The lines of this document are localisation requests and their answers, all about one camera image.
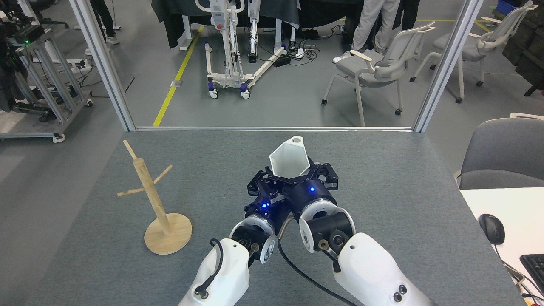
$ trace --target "gray table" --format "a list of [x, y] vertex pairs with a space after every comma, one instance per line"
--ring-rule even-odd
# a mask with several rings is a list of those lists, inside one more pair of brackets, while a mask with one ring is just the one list
[[[304, 137], [314, 161], [336, 170], [339, 190], [332, 194], [357, 231], [381, 243], [439, 305], [525, 305], [427, 137], [366, 131], [127, 133], [152, 176], [174, 165], [157, 189], [167, 212], [191, 219], [191, 240], [167, 256], [146, 248], [144, 232], [155, 216], [145, 194], [116, 197], [139, 187], [120, 142], [27, 305], [177, 305], [211, 248], [209, 239], [227, 237], [243, 219], [243, 206], [252, 201], [246, 184], [294, 134]], [[334, 282], [330, 260], [305, 250], [296, 223], [282, 242], [303, 271], [350, 297]], [[250, 273], [237, 305], [341, 305], [277, 252]]]

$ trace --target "white desk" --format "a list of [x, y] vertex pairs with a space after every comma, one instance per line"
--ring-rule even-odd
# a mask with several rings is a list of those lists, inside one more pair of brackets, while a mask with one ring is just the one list
[[[504, 261], [530, 277], [520, 256], [544, 254], [544, 188], [466, 189], [461, 193], [476, 219], [490, 213], [503, 223], [505, 239], [497, 250]], [[523, 284], [543, 297], [530, 282]]]

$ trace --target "floor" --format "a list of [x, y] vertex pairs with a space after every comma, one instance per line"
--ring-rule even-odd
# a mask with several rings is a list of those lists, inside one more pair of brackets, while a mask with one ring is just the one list
[[[186, 52], [169, 50], [164, 27], [151, 10], [150, 1], [137, 5], [129, 0], [118, 0], [115, 6], [119, 45], [110, 46], [121, 83], [126, 91], [128, 106], [137, 126], [151, 126], [164, 103], [170, 83], [177, 74]], [[452, 27], [460, 4], [435, 3], [422, 0], [417, 25], [425, 20], [439, 20], [437, 30], [428, 41], [446, 34]], [[492, 0], [486, 1], [481, 14], [491, 16]], [[44, 11], [54, 20], [66, 20], [74, 26], [67, 0]], [[319, 28], [320, 35], [328, 35], [331, 26]], [[58, 40], [67, 57], [81, 58], [86, 48], [81, 33], [73, 29], [55, 27]], [[475, 25], [473, 32], [483, 34]], [[205, 28], [214, 45], [220, 45], [218, 35]], [[262, 48], [273, 33], [261, 33]], [[222, 90], [217, 100], [207, 94], [204, 57], [199, 40], [182, 76], [160, 126], [356, 126], [358, 112], [354, 93], [337, 85], [331, 91], [329, 104], [320, 105], [323, 87], [335, 68], [330, 60], [344, 49], [340, 37], [313, 41], [320, 52], [313, 63], [283, 66], [266, 72], [255, 85], [251, 98], [243, 100], [235, 90]], [[426, 44], [423, 54], [434, 51]], [[259, 57], [266, 57], [260, 51]], [[215, 66], [221, 66], [221, 54], [213, 52]], [[409, 65], [415, 71], [418, 62]], [[244, 63], [246, 71], [259, 64]], [[477, 69], [477, 64], [466, 63], [466, 68]], [[435, 143], [452, 173], [461, 167], [462, 159], [474, 129], [490, 119], [508, 117], [511, 112], [544, 115], [544, 97], [535, 92], [531, 97], [523, 93], [529, 84], [515, 74], [514, 67], [497, 52], [490, 56], [486, 80], [482, 87], [476, 71], [465, 71], [466, 98], [454, 103], [459, 88], [454, 70], [441, 97], [428, 137]], [[5, 139], [0, 142], [0, 305], [24, 305], [28, 295], [38, 285], [47, 264], [76, 217], [90, 190], [103, 170], [122, 129], [96, 70], [85, 80], [94, 95], [95, 105], [84, 108], [66, 131], [67, 140], [53, 144], [49, 138]], [[363, 91], [364, 111], [368, 126], [411, 126], [419, 112], [422, 99], [432, 78], [427, 68], [415, 83], [409, 76], [401, 80], [405, 111], [393, 114], [396, 108], [394, 86]]]

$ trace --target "wooden mug tree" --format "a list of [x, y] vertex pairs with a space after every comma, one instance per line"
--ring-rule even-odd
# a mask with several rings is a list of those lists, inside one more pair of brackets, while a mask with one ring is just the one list
[[155, 184], [160, 181], [170, 169], [172, 165], [169, 165], [155, 180], [151, 180], [151, 175], [144, 159], [136, 157], [136, 154], [132, 150], [128, 141], [123, 140], [123, 143], [127, 147], [128, 153], [132, 156], [132, 164], [140, 177], [142, 188], [132, 189], [129, 191], [119, 192], [118, 197], [123, 195], [145, 191], [153, 210], [157, 215], [151, 224], [145, 231], [145, 244], [148, 249], [155, 254], [168, 255], [179, 251], [183, 248], [193, 232], [191, 221], [180, 213], [166, 213], [164, 211], [163, 204], [160, 201]]

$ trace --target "white hexagonal cup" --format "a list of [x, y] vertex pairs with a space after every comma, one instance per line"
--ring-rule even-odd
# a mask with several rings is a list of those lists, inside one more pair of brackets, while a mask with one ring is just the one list
[[288, 179], [302, 175], [310, 167], [304, 139], [300, 136], [282, 143], [269, 157], [274, 175]]

